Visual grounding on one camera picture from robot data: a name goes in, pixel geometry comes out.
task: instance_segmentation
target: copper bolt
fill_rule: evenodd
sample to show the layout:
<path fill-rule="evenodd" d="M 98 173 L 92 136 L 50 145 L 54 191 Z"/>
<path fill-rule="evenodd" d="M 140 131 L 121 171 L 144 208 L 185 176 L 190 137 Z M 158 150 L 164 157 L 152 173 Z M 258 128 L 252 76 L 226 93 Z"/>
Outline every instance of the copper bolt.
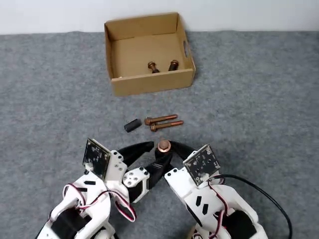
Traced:
<path fill-rule="evenodd" d="M 161 121 L 165 121 L 165 120 L 173 120 L 175 118 L 177 118 L 178 115 L 170 115 L 170 116 L 162 116 L 162 117 L 158 117 L 158 118 L 150 118 L 150 117 L 146 117 L 146 119 L 144 120 L 145 125 L 150 125 L 152 123 L 156 123 L 156 122 L 161 122 Z"/>
<path fill-rule="evenodd" d="M 150 125 L 150 129 L 152 132 L 156 132 L 160 128 L 168 128 L 168 127 L 178 126 L 178 125 L 182 125 L 183 123 L 184 123 L 184 121 L 182 121 L 182 120 L 170 122 L 170 123 L 161 123 L 161 124 L 154 124 L 153 123 Z"/>
<path fill-rule="evenodd" d="M 148 68 L 150 68 L 150 69 L 152 70 L 152 74 L 153 74 L 153 73 L 158 73 L 158 72 L 160 72 L 160 71 L 155 67 L 155 62 L 153 62 L 153 61 L 150 61 L 150 62 L 148 63 Z"/>
<path fill-rule="evenodd" d="M 171 144 L 168 140 L 161 140 L 158 143 L 158 150 L 162 153 L 166 153 L 170 150 Z"/>
<path fill-rule="evenodd" d="M 178 68 L 178 61 L 177 60 L 172 60 L 170 62 L 170 66 L 169 66 L 168 71 L 176 71 L 177 68 Z"/>

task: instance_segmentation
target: red and white wire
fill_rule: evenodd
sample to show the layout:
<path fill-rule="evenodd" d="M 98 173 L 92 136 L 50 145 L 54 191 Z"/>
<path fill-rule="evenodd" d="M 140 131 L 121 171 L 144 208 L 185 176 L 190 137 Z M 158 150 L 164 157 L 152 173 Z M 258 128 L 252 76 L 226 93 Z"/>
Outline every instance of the red and white wire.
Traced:
<path fill-rule="evenodd" d="M 110 190 L 106 190 L 103 191 L 102 193 L 100 193 L 90 204 L 84 205 L 84 206 L 80 206 L 78 207 L 79 209 L 85 210 L 91 206 L 93 206 L 94 204 L 96 204 L 98 202 L 98 199 L 104 195 L 104 194 L 111 194 L 113 196 L 116 196 L 117 199 L 119 199 L 118 201 L 115 201 L 115 206 L 118 209 L 118 211 L 123 215 L 123 217 L 125 217 L 127 220 L 129 220 L 130 222 L 135 222 L 136 220 L 136 213 L 134 208 L 130 205 L 129 202 L 127 202 L 122 196 L 121 194 L 119 194 L 118 192 L 115 191 L 110 191 Z M 131 216 L 129 214 L 127 214 L 123 209 L 121 209 L 121 206 L 125 207 L 128 209 L 128 211 L 130 212 Z"/>
<path fill-rule="evenodd" d="M 111 190 L 106 190 L 106 191 L 103 191 L 102 193 L 100 193 L 90 204 L 86 204 L 85 202 L 85 198 L 83 196 L 83 194 L 77 189 L 76 186 L 74 186 L 73 184 L 71 183 L 68 183 L 67 185 L 64 186 L 63 188 L 63 191 L 62 191 L 62 196 L 65 197 L 65 194 L 66 194 L 66 190 L 68 189 L 68 187 L 72 187 L 73 189 L 76 190 L 76 192 L 80 195 L 80 199 L 82 199 L 83 201 L 83 205 L 80 205 L 78 206 L 77 208 L 78 209 L 81 209 L 81 210 L 86 210 L 87 208 L 93 206 L 94 204 L 96 204 L 99 200 L 99 198 L 102 196 L 102 195 L 105 195 L 105 194 L 111 194 L 113 196 L 115 196 L 115 198 L 117 198 L 119 201 L 115 201 L 115 206 L 116 208 L 118 209 L 118 211 L 123 215 L 123 217 L 125 217 L 127 220 L 129 220 L 130 222 L 135 222 L 136 218 L 137 218 L 137 215 L 136 215 L 136 212 L 134 210 L 134 208 L 130 205 L 130 203 L 128 201 L 125 200 L 125 198 L 123 198 L 121 196 L 121 194 L 119 194 L 118 192 L 115 192 L 115 191 L 111 191 Z M 123 206 L 124 208 L 127 208 L 128 211 L 130 212 L 131 215 L 127 214 L 122 208 L 121 206 Z"/>
<path fill-rule="evenodd" d="M 222 223 L 223 223 L 223 217 L 225 214 L 225 210 L 222 210 L 218 216 L 218 221 L 217 221 L 217 228 L 214 234 L 211 234 L 208 236 L 208 239 L 213 239 L 217 236 L 219 229 L 222 227 Z"/>

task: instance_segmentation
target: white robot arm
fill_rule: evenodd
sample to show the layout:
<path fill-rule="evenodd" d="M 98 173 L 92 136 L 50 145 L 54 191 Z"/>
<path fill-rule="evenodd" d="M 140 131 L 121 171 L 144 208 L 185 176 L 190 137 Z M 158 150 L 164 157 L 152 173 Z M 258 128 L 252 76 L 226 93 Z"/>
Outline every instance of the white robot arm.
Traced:
<path fill-rule="evenodd" d="M 169 186 L 197 221 L 194 239 L 267 239 L 257 213 L 231 187 L 219 184 L 220 168 L 209 145 L 194 151 L 185 167 L 165 174 Z"/>
<path fill-rule="evenodd" d="M 137 216 L 130 202 L 138 202 L 171 169 L 171 156 L 157 158 L 155 151 L 153 163 L 127 172 L 128 166 L 153 147 L 150 141 L 110 151 L 88 139 L 84 175 L 65 185 L 63 200 L 51 211 L 36 239 L 116 239 L 109 223 L 111 198 L 118 211 L 134 222 Z"/>

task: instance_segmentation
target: wire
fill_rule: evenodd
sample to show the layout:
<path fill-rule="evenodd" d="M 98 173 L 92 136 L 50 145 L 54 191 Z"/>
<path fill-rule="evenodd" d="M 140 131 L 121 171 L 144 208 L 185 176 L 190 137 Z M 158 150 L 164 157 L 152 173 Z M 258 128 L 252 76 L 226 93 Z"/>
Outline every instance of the wire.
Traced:
<path fill-rule="evenodd" d="M 192 239 L 195 239 L 195 237 L 200 237 L 200 239 L 203 239 L 203 237 L 202 237 L 201 234 L 199 234 L 199 233 L 194 233 L 191 238 L 192 238 Z"/>
<path fill-rule="evenodd" d="M 83 205 L 78 206 L 78 209 L 81 210 L 86 210 L 89 207 L 93 206 L 94 204 L 96 204 L 98 202 L 98 199 L 104 195 L 104 194 L 109 194 L 109 195 L 115 195 L 117 196 L 117 198 L 119 199 L 120 203 L 118 201 L 115 201 L 115 206 L 118 209 L 118 211 L 123 215 L 123 217 L 125 217 L 127 220 L 129 220 L 130 222 L 135 222 L 137 215 L 136 212 L 134 210 L 134 208 L 130 205 L 130 203 L 128 201 L 126 201 L 125 198 L 123 198 L 121 196 L 121 194 L 119 194 L 118 192 L 115 191 L 111 191 L 111 190 L 106 190 L 101 192 L 90 204 L 86 204 L 85 202 L 85 198 L 83 196 L 83 194 L 80 192 L 80 190 L 78 190 L 78 188 L 76 186 L 74 186 L 71 183 L 68 183 L 64 186 L 63 190 L 62 190 L 62 196 L 63 198 L 65 197 L 66 191 L 68 190 L 69 187 L 72 187 L 73 189 L 76 190 L 76 192 L 80 195 L 80 198 L 82 198 L 83 200 Z M 128 215 L 123 209 L 121 209 L 121 205 L 124 206 L 125 208 L 127 208 L 129 210 L 129 212 L 131 213 L 132 216 Z"/>
<path fill-rule="evenodd" d="M 115 206 L 118 209 L 118 211 L 130 222 L 135 222 L 137 215 L 136 212 L 134 210 L 134 208 L 130 205 L 130 203 L 128 201 L 126 201 L 118 192 L 115 191 L 110 191 L 110 190 L 106 190 L 103 191 L 102 193 L 100 193 L 90 204 L 84 205 L 84 206 L 80 206 L 78 207 L 79 209 L 85 210 L 91 206 L 93 206 L 94 204 L 96 204 L 98 202 L 98 199 L 104 195 L 104 194 L 111 194 L 111 195 L 115 195 L 117 196 L 120 200 L 121 203 L 119 203 L 118 201 L 115 201 Z M 125 208 L 127 208 L 129 210 L 129 212 L 131 213 L 132 216 L 128 215 L 123 209 L 121 209 L 120 205 L 124 206 Z"/>
<path fill-rule="evenodd" d="M 217 236 L 218 232 L 219 232 L 219 229 L 222 227 L 222 223 L 223 223 L 223 217 L 224 217 L 224 214 L 225 214 L 225 210 L 222 210 L 219 214 L 219 217 L 218 217 L 218 224 L 217 224 L 217 228 L 216 228 L 216 231 L 213 235 L 209 235 L 208 236 L 208 239 L 213 239 Z"/>
<path fill-rule="evenodd" d="M 72 183 L 68 183 L 64 186 L 63 190 L 62 190 L 62 196 L 63 198 L 65 197 L 66 191 L 68 190 L 69 187 L 72 187 L 73 189 L 75 189 L 75 191 L 80 195 L 80 197 L 82 198 L 83 201 L 83 205 L 86 204 L 85 202 L 85 198 L 83 196 L 83 194 L 80 192 L 80 190 L 78 190 L 78 188 L 76 186 L 74 186 Z"/>
<path fill-rule="evenodd" d="M 218 216 L 218 220 L 217 220 L 217 221 L 218 221 L 218 224 L 217 224 L 217 228 L 216 228 L 215 233 L 214 233 L 213 235 L 210 235 L 210 236 L 208 237 L 209 239 L 213 239 L 213 238 L 215 238 L 215 237 L 217 236 L 217 234 L 218 234 L 218 232 L 219 232 L 219 229 L 220 229 L 221 226 L 222 226 L 224 214 L 227 215 L 227 213 L 228 213 L 228 205 L 227 205 L 226 200 L 223 199 L 223 197 L 210 185 L 209 182 L 210 182 L 210 181 L 207 182 L 209 188 L 216 193 L 216 196 L 219 198 L 220 201 L 222 201 L 222 203 L 224 204 L 224 207 L 225 207 L 225 210 L 222 210 L 222 211 L 220 212 L 219 216 Z"/>
<path fill-rule="evenodd" d="M 227 215 L 228 213 L 228 205 L 227 205 L 227 202 L 225 199 L 223 199 L 223 197 L 217 193 L 217 191 L 215 189 L 213 189 L 213 187 L 209 184 L 209 181 L 208 181 L 208 186 L 211 190 L 213 190 L 215 193 L 216 193 L 216 196 L 219 198 L 220 201 L 222 201 L 222 203 L 224 204 L 224 207 L 225 207 L 225 214 Z"/>
<path fill-rule="evenodd" d="M 247 179 L 244 179 L 242 177 L 236 176 L 236 175 L 232 175 L 232 174 L 220 174 L 220 175 L 216 175 L 213 176 L 212 178 L 214 179 L 218 179 L 218 178 L 234 178 L 237 179 L 239 181 L 242 181 L 246 184 L 248 184 L 249 186 L 255 188 L 256 190 L 258 190 L 259 192 L 261 192 L 263 195 L 265 195 L 273 204 L 275 204 L 275 206 L 281 211 L 281 213 L 284 215 L 284 217 L 287 220 L 288 223 L 288 227 L 289 227 L 289 236 L 288 239 L 292 239 L 293 238 L 293 225 L 290 221 L 290 218 L 288 216 L 288 214 L 285 212 L 285 210 L 279 205 L 279 203 L 273 198 L 271 197 L 268 193 L 266 193 L 264 190 L 262 190 L 260 187 L 258 187 L 256 184 L 253 184 L 252 182 L 248 181 Z"/>

